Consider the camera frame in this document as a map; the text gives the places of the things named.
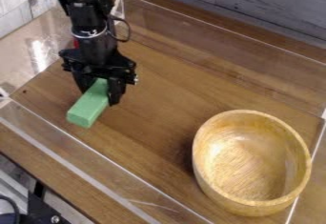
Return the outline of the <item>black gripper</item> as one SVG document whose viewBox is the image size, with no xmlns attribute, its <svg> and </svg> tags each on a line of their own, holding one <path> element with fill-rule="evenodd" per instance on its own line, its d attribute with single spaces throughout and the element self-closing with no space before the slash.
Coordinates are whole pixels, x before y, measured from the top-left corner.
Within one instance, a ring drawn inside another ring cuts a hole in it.
<svg viewBox="0 0 326 224">
<path fill-rule="evenodd" d="M 136 83 L 136 63 L 119 51 L 113 51 L 102 63 L 94 58 L 86 60 L 78 49 L 61 50 L 58 54 L 64 60 L 62 69 L 72 73 L 78 90 L 85 92 L 97 78 L 105 79 L 108 103 L 111 106 L 119 104 L 125 84 Z"/>
</svg>

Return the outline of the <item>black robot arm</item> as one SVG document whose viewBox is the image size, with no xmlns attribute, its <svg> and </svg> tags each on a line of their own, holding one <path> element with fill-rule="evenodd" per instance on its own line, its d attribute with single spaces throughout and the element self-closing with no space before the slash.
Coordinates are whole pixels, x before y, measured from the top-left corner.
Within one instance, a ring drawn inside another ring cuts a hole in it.
<svg viewBox="0 0 326 224">
<path fill-rule="evenodd" d="M 136 63 L 119 51 L 121 39 L 115 22 L 123 19 L 111 14 L 113 0 L 58 0 L 70 21 L 76 46 L 61 50 L 62 69 L 72 74 L 81 92 L 97 78 L 104 80 L 108 104 L 120 103 L 125 86 L 136 83 Z"/>
</svg>

